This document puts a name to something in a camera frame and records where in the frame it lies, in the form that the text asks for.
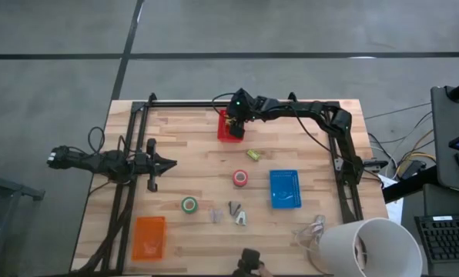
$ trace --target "tape roll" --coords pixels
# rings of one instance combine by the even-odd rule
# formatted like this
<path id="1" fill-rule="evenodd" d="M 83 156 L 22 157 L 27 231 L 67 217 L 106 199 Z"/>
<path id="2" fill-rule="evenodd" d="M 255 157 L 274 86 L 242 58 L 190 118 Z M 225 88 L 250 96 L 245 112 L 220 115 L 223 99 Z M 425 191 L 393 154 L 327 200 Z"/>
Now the tape roll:
<path id="1" fill-rule="evenodd" d="M 239 187 L 243 187 L 246 185 L 246 182 L 248 181 L 248 174 L 246 171 L 238 169 L 233 173 L 233 184 Z"/>
<path id="2" fill-rule="evenodd" d="M 187 197 L 182 200 L 182 210 L 185 213 L 194 213 L 198 207 L 197 200 L 193 197 Z"/>

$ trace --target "green tape roll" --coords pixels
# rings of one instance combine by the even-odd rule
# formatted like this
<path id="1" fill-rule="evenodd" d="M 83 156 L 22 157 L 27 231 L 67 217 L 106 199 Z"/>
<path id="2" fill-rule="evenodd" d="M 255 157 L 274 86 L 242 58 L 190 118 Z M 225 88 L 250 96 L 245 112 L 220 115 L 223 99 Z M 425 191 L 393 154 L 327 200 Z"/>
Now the green tape roll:
<path id="1" fill-rule="evenodd" d="M 182 210 L 185 213 L 194 213 L 198 207 L 197 200 L 193 197 L 187 197 L 182 200 Z"/>

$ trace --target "blue tray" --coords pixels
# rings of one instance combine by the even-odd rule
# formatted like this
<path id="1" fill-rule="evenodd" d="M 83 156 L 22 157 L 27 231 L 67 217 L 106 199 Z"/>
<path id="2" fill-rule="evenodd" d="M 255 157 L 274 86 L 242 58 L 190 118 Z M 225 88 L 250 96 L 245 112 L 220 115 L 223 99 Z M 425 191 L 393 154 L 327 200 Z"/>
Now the blue tray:
<path id="1" fill-rule="evenodd" d="M 270 199 L 273 205 L 273 209 L 301 208 L 298 171 L 271 170 Z"/>

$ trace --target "red tape roll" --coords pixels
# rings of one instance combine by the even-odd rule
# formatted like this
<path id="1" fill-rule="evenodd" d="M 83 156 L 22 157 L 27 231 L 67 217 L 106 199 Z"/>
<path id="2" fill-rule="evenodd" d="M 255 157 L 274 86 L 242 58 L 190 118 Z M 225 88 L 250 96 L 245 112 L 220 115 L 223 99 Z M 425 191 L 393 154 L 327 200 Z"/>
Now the red tape roll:
<path id="1" fill-rule="evenodd" d="M 233 184 L 235 186 L 243 187 L 248 181 L 248 174 L 246 171 L 238 169 L 233 173 Z"/>

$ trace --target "orange tray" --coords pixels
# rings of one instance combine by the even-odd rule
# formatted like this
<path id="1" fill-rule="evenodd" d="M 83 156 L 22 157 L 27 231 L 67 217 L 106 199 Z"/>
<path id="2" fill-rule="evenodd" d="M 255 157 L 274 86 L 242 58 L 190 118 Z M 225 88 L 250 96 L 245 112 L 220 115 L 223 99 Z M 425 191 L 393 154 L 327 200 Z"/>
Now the orange tray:
<path id="1" fill-rule="evenodd" d="M 139 217 L 134 231 L 133 261 L 159 261 L 165 248 L 166 222 L 164 216 Z"/>

